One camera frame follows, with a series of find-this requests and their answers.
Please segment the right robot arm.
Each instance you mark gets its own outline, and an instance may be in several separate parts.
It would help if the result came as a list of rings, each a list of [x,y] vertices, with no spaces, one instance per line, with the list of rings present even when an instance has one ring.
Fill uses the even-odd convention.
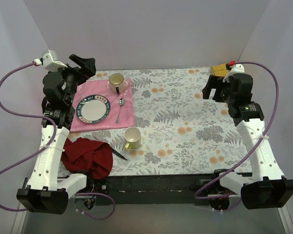
[[[253,79],[236,73],[224,80],[211,75],[203,89],[208,99],[212,89],[213,100],[224,102],[229,115],[242,137],[251,162],[252,178],[247,179],[235,171],[219,171],[211,181],[217,194],[227,189],[239,195],[247,209],[281,208],[293,195],[293,179],[286,179],[273,155],[266,130],[264,115],[258,103],[251,100]]]

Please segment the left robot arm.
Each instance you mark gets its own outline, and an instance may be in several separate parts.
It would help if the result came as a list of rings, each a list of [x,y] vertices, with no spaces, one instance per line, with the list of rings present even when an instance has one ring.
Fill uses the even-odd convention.
[[[77,87],[96,73],[94,58],[81,58],[75,54],[71,67],[46,52],[41,61],[48,73],[44,76],[42,101],[42,138],[40,153],[31,177],[18,189],[18,201],[30,212],[61,215],[69,199],[76,193],[89,195],[94,183],[89,172],[77,171],[58,181],[58,171],[64,145],[68,138],[75,109],[72,105]]]

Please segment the dark red cloth napkin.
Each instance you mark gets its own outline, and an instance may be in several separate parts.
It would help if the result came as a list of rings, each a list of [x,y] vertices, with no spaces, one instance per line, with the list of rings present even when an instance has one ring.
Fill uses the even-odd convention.
[[[88,171],[94,179],[109,176],[113,167],[112,149],[108,143],[78,138],[67,139],[61,161],[71,173]]]

